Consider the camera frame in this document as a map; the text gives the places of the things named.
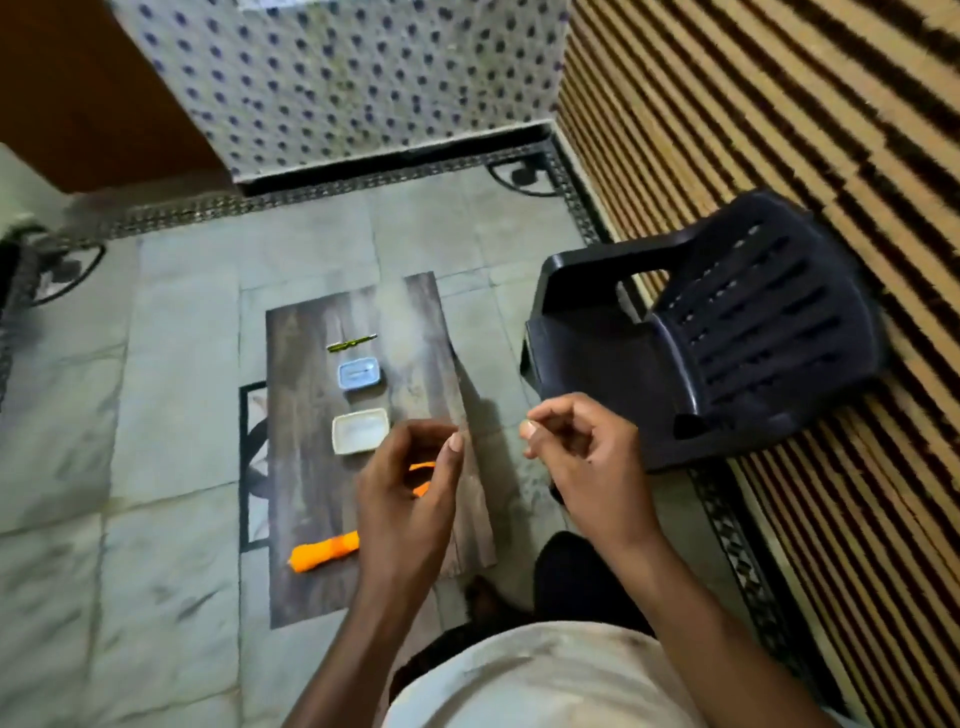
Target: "folded orange cloth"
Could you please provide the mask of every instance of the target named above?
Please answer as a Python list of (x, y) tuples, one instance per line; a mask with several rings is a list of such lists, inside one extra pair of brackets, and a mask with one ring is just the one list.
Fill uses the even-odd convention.
[[(415, 471), (420, 468), (433, 468), (435, 465), (436, 463), (418, 463), (417, 465), (411, 465), (410, 470)], [(429, 487), (430, 481), (428, 480), (423, 483), (423, 485), (414, 488), (414, 495), (416, 497), (422, 496)], [(343, 558), (353, 553), (359, 547), (359, 534), (356, 531), (350, 531), (343, 536), (334, 536), (332, 539), (320, 541), (318, 544), (297, 546), (291, 552), (290, 559), (287, 563), (290, 565), (290, 568), (297, 573), (303, 573), (304, 571), (315, 569), (327, 561)]]

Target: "chair backrest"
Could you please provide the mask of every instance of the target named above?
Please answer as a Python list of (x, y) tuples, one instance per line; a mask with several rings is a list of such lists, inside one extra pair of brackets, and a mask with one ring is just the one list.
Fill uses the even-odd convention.
[(757, 190), (713, 215), (650, 312), (709, 428), (808, 423), (882, 369), (886, 337), (855, 258)]

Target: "fingernail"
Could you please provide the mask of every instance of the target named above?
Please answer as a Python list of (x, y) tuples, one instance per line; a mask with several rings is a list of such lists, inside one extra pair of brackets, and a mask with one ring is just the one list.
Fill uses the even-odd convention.
[(446, 438), (446, 446), (454, 452), (462, 452), (464, 449), (464, 436), (459, 432), (454, 432)]

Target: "hand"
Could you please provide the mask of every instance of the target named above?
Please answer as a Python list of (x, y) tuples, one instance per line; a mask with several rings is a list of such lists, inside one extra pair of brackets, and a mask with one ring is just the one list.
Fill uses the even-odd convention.
[(546, 400), (527, 418), (524, 454), (543, 461), (570, 516), (608, 563), (661, 536), (632, 423), (583, 394)]
[[(414, 496), (410, 466), (436, 461), (430, 487)], [(464, 436), (455, 425), (407, 420), (380, 443), (357, 478), (360, 590), (416, 614), (437, 580), (450, 543)]]

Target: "blue container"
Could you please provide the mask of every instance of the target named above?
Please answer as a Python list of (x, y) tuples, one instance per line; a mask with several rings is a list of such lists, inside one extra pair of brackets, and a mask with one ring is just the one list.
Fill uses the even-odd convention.
[(380, 363), (375, 356), (345, 361), (337, 368), (337, 383), (345, 392), (363, 389), (380, 381)]

